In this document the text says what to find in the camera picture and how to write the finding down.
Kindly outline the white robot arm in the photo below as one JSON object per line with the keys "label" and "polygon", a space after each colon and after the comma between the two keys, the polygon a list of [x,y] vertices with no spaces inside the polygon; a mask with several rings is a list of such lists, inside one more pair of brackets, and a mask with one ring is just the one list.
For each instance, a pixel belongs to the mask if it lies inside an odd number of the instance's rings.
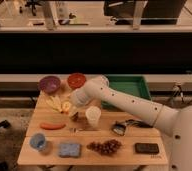
{"label": "white robot arm", "polygon": [[71,93],[72,104],[77,107],[93,99],[108,102],[171,136],[169,171],[192,171],[192,105],[177,110],[125,94],[111,89],[105,76],[91,78]]}

